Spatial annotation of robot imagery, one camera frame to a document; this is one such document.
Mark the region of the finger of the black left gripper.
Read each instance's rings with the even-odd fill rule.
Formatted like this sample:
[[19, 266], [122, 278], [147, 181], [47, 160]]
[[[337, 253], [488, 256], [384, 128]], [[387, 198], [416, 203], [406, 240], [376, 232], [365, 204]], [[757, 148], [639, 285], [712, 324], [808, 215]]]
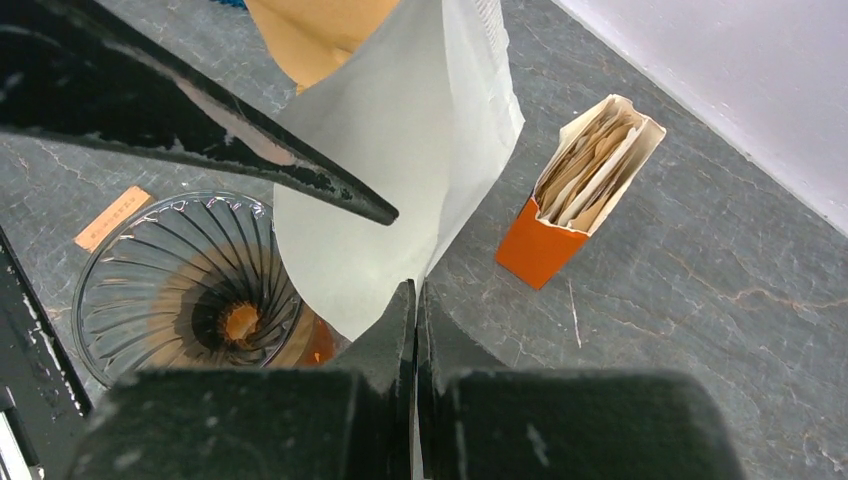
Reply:
[[95, 1], [2, 3], [1, 129], [271, 181], [382, 225], [399, 215]]

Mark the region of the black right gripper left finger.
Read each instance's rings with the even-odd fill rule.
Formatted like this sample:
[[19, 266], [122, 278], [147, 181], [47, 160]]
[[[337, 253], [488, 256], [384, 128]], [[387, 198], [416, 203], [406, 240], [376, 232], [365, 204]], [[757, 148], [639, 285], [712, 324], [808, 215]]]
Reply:
[[148, 370], [95, 408], [72, 479], [406, 479], [416, 289], [326, 365]]

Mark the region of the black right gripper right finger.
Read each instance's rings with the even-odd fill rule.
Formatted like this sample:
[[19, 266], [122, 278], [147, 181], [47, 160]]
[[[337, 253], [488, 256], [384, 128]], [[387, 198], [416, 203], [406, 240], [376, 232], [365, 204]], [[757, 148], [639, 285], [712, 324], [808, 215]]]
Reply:
[[741, 479], [720, 409], [656, 369], [517, 369], [418, 300], [418, 412], [428, 479]]

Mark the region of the brown paper coffee filter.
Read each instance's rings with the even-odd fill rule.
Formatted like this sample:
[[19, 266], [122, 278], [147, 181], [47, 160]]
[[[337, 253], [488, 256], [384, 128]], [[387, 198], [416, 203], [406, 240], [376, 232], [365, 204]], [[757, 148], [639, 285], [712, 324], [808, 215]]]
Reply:
[[397, 0], [246, 0], [267, 49], [301, 93], [332, 75]]

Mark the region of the white paper coffee filter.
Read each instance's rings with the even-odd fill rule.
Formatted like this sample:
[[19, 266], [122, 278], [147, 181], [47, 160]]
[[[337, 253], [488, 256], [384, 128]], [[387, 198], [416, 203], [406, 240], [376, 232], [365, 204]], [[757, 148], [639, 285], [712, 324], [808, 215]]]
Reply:
[[402, 1], [282, 122], [399, 212], [383, 226], [276, 187], [278, 249], [306, 304], [355, 340], [421, 285], [503, 172], [524, 124], [497, 1]]

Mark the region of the orange glass carafe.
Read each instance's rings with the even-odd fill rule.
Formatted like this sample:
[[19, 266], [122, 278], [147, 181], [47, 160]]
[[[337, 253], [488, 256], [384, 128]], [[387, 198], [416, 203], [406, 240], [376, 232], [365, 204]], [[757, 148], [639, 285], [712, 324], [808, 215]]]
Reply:
[[313, 311], [304, 313], [302, 320], [308, 327], [308, 335], [294, 365], [297, 367], [322, 366], [337, 353], [336, 340], [328, 324]]

